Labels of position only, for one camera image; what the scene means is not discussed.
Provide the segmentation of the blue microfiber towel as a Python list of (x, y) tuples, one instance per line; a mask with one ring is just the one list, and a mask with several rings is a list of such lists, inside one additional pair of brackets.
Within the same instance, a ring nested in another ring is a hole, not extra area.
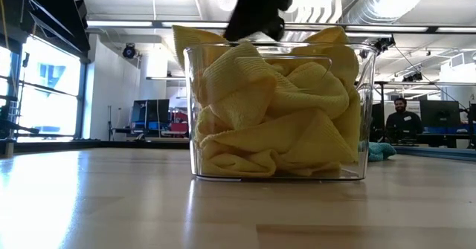
[(396, 150), (391, 144), (376, 143), (376, 142), (369, 142), (368, 152), (369, 152), (369, 155), (368, 155), (369, 162), (385, 161), (390, 156), (393, 156), (396, 154)]

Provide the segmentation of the red cabinet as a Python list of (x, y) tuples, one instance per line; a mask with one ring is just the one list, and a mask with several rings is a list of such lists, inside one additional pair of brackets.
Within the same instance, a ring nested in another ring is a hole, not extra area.
[(174, 111), (171, 117), (170, 130), (172, 132), (188, 132), (188, 116), (181, 111)]

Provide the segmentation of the black round spotlight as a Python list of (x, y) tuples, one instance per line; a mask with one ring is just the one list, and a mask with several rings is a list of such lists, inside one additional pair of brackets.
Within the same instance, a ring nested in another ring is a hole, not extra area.
[(136, 55), (135, 43), (126, 43), (125, 48), (123, 49), (123, 57), (126, 59), (134, 59)]

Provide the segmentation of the clear plastic basket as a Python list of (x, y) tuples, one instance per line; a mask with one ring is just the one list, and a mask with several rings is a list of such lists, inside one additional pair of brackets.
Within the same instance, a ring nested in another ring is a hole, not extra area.
[[(291, 52), (294, 48), (305, 47), (308, 44), (306, 42), (250, 42), (258, 50), (260, 56), (263, 60), (267, 59), (291, 59)], [(199, 112), (199, 106), (192, 100), (190, 97), (190, 87), (188, 85), (189, 79), (187, 77), (187, 104), (188, 104), (188, 113), (189, 113), (189, 126), (190, 126), (190, 154), (192, 159), (192, 172), (194, 175), (197, 175), (202, 178), (213, 178), (213, 179), (223, 179), (223, 180), (245, 180), (245, 179), (294, 179), (294, 180), (328, 180), (328, 181), (358, 181), (365, 177), (367, 171), (367, 159), (368, 159), (368, 149), (369, 149), (369, 135), (370, 135), (370, 121), (372, 115), (372, 105), (373, 105), (373, 63), (375, 59), (374, 51), (366, 45), (346, 43), (347, 47), (353, 49), (356, 58), (359, 63), (359, 71), (356, 77), (355, 82), (353, 83), (355, 90), (360, 95), (360, 105), (361, 105), (361, 126), (360, 126), (360, 144), (358, 148), (358, 161), (355, 163), (341, 163), (337, 161), (327, 161), (327, 162), (336, 162), (341, 165), (341, 170), (339, 173), (318, 173), (311, 177), (297, 177), (290, 175), (278, 175), (270, 178), (248, 178), (248, 177), (222, 177), (214, 175), (205, 175), (202, 172), (202, 160), (209, 159), (215, 155), (226, 153), (227, 151), (221, 146), (213, 149), (209, 156), (203, 154), (203, 151), (200, 147), (200, 141), (205, 136), (201, 132), (196, 131), (196, 119)], [(275, 71), (275, 76), (278, 78), (279, 73)], [(264, 117), (264, 122), (273, 120), (285, 115), (273, 116), (266, 111)], [(228, 153), (246, 156), (250, 155), (247, 152), (239, 152), (237, 150), (232, 150)]]

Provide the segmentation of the black ceiling light rail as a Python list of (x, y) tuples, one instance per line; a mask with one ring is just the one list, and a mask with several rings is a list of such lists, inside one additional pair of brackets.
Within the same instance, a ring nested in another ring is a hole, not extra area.
[[(225, 29), (227, 22), (206, 21), (87, 21), (88, 28), (171, 28), (173, 25), (200, 29)], [(476, 34), (476, 26), (441, 26), (441, 25), (344, 25), (321, 23), (295, 23), (284, 26), (287, 31), (317, 31), (324, 28), (340, 26), (346, 31), (356, 33), (408, 33), (408, 34)]]

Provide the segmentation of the black track spotlight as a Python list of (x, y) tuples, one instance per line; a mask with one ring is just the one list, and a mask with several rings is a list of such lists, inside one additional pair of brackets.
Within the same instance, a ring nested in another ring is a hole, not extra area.
[(403, 76), (403, 79), (402, 79), (404, 83), (413, 83), (413, 82), (419, 82), (422, 80), (423, 80), (423, 76), (422, 76), (422, 73), (419, 71), (407, 73)]
[(395, 39), (393, 36), (390, 37), (385, 37), (385, 38), (379, 38), (373, 43), (373, 47), (377, 50), (377, 54), (384, 53), (387, 51), (390, 47), (394, 46)]

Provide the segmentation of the silver ventilation duct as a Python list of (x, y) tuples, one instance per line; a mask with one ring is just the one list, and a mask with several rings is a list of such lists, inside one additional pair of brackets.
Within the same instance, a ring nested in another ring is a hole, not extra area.
[(345, 10), (342, 0), (292, 0), (288, 12), (297, 11), (296, 22), (344, 24), (393, 24), (421, 0), (356, 0)]

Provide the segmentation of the black computer monitor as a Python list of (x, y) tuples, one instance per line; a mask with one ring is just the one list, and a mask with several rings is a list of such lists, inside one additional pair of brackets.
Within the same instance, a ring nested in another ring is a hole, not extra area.
[(382, 103), (373, 104), (371, 129), (383, 129), (385, 127), (385, 107)]
[(170, 101), (135, 100), (132, 107), (131, 128), (160, 130), (170, 123)]
[(460, 125), (459, 103), (445, 100), (421, 100), (421, 121), (424, 127), (456, 127)]

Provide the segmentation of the large bright window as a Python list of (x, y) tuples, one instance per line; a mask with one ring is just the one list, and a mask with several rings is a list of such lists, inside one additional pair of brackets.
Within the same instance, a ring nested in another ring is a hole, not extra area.
[(76, 133), (82, 63), (42, 39), (29, 37), (15, 53), (0, 45), (0, 111), (10, 108), (9, 120), (41, 138)]

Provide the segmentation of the person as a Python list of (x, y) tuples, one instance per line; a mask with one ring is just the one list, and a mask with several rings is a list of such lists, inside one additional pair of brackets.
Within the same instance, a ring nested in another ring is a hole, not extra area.
[(420, 116), (407, 110), (407, 100), (394, 100), (395, 112), (387, 117), (385, 130), (387, 139), (391, 143), (400, 143), (402, 140), (416, 140), (417, 135), (423, 133)]

